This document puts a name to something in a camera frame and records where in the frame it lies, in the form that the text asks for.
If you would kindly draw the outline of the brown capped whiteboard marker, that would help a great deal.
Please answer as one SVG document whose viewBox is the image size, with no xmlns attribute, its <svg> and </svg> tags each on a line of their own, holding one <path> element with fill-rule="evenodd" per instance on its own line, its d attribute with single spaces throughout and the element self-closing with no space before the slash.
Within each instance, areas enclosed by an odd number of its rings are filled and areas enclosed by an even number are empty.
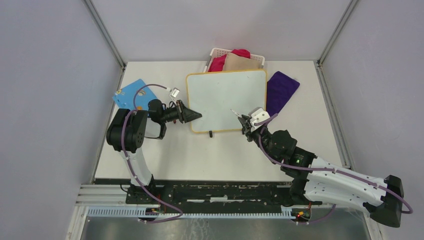
<svg viewBox="0 0 424 240">
<path fill-rule="evenodd" d="M 242 115 L 239 114 L 238 112 L 236 112 L 235 110 L 233 110 L 232 108 L 230 109 L 238 118 L 241 118 Z"/>
</svg>

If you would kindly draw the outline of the yellow framed whiteboard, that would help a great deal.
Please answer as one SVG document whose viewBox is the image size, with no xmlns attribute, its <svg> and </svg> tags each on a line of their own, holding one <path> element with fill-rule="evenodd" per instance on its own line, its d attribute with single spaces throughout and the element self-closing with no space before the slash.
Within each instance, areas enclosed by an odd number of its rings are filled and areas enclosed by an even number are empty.
<svg viewBox="0 0 424 240">
<path fill-rule="evenodd" d="M 231 111 L 247 115 L 266 107 L 267 71 L 264 69 L 201 72 L 186 76 L 188 108 L 202 114 L 190 123 L 194 133 L 237 131 L 242 128 Z"/>
</svg>

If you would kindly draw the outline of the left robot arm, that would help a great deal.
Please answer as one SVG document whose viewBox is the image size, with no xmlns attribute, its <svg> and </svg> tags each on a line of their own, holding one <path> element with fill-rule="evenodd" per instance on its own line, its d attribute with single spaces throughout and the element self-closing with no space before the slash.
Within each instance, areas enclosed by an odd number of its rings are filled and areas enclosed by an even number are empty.
<svg viewBox="0 0 424 240">
<path fill-rule="evenodd" d="M 117 110 L 106 131 L 106 142 L 123 158 L 131 175 L 127 190 L 130 197 L 139 197 L 145 204 L 151 204 L 158 195 L 154 175 L 143 154 L 144 140 L 162 140 L 167 123 L 179 121 L 185 124 L 202 117 L 181 100 L 166 106 L 161 100 L 153 99 L 147 104 L 147 110 Z"/>
</svg>

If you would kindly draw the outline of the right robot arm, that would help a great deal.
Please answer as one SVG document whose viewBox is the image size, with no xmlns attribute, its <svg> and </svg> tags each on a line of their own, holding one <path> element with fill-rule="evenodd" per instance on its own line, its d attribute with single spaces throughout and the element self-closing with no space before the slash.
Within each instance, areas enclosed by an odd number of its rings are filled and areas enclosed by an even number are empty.
<svg viewBox="0 0 424 240">
<path fill-rule="evenodd" d="M 394 175 L 385 178 L 365 175 L 336 166 L 313 152 L 297 146 L 297 140 L 287 130 L 271 133 L 273 120 L 263 109 L 257 115 L 237 115 L 242 134 L 254 142 L 274 165 L 290 176 L 289 199 L 295 204 L 304 201 L 346 206 L 365 213 L 387 227 L 399 228 L 404 200 L 402 180 Z"/>
</svg>

